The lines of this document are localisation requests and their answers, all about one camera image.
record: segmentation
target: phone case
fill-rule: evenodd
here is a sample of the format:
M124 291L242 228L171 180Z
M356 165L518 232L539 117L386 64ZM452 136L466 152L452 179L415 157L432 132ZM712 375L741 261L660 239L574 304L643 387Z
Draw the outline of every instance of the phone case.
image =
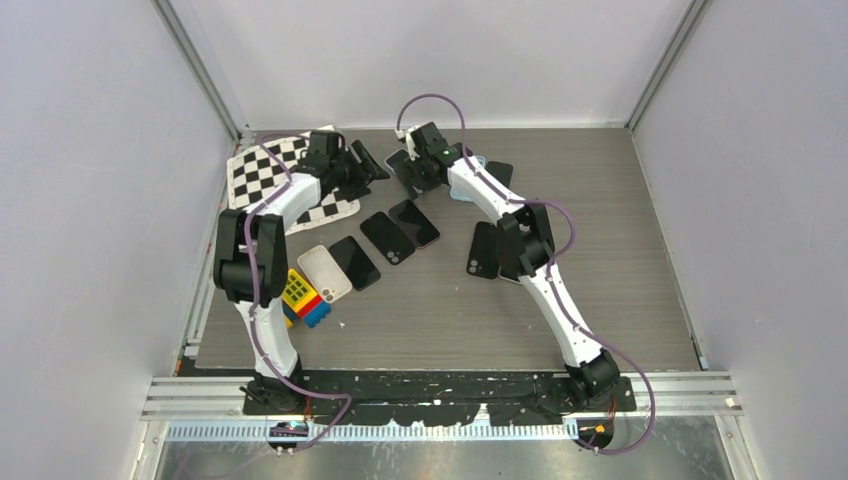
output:
M335 302L353 289L350 280L324 245L317 245L297 257L297 264L327 303Z
M481 157L480 155L475 155L473 157L468 157L471 160L477 160L477 163L480 164L481 167L486 168L486 159ZM458 162L464 162L465 159L457 160ZM451 198L454 200L459 200L460 202L471 202L471 197L468 196L461 188L451 187Z

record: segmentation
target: black clamp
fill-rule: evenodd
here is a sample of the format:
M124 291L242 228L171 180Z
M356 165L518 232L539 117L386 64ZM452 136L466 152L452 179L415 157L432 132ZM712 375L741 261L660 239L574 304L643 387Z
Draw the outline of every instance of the black clamp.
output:
M344 136L338 132L314 130L309 134L309 148L295 171L307 173L321 183L321 197L338 188L339 200L353 201L371 193L368 185L385 180L389 174L380 167L359 140L344 147Z
M462 144L449 145L433 122L416 128L409 135L418 157L413 160L407 154L395 167L395 173L409 198L414 200L419 191L429 192L448 184L448 169L462 158Z
M504 276L536 276L554 254L554 237L544 205L525 205L498 220L496 251Z

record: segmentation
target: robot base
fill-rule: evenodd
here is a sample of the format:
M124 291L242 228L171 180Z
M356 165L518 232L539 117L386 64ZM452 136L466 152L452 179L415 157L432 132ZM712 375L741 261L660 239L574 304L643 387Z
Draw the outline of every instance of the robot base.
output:
M303 385L300 358L288 379L295 385ZM266 377L259 372L253 372L253 380L240 390L246 394L242 407L245 415L263 415L269 410L280 413L300 412L306 403L306 397L291 390L279 379Z

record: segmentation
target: white phone case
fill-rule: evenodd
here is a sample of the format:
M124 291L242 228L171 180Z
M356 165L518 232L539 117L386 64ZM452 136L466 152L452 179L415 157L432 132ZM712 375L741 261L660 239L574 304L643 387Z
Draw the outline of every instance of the white phone case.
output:
M353 289L350 280L324 245L317 245L297 257L297 264L327 303L335 302Z

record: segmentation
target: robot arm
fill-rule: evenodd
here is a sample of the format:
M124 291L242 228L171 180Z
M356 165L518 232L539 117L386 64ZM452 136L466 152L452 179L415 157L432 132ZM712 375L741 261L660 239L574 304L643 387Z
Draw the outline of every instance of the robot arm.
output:
M396 168L409 196L415 198L417 191L426 192L441 184L466 192L497 225L501 267L518 277L548 321L571 377L574 398L584 404L606 392L620 372L612 355L581 331L591 332L559 269L555 265L548 269L554 243L544 205L525 203L524 198L500 184L477 162L466 161L462 145L448 145L432 122L396 133L406 143L409 154Z
M224 210L218 218L213 280L223 289L227 299L235 303L248 331L253 305L253 279L246 254L247 241L255 244L259 267L260 301L254 316L256 337L277 369L286 377L298 370L298 354L285 327L281 295L288 279L285 232L307 210L318 205L327 194L338 189L336 196L354 200L371 193L373 180L389 178L358 140L351 149L344 147L344 137L337 132L313 131L303 159L298 162L290 181L283 183L247 210ZM251 225L251 239L244 238L247 215L261 209ZM266 390L280 390L279 381L254 345L257 384L248 393L260 396Z

